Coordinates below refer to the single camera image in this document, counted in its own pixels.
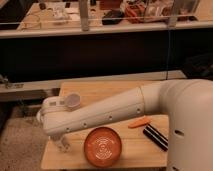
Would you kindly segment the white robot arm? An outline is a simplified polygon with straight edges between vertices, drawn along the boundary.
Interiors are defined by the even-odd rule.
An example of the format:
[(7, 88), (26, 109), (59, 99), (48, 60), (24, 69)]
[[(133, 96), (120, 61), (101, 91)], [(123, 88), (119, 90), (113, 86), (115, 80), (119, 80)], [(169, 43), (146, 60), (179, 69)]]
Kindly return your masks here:
[(165, 80), (137, 86), (77, 110), (64, 99), (43, 101), (37, 114), (46, 135), (62, 148), (66, 133), (140, 117), (169, 118), (167, 171), (213, 171), (213, 81)]

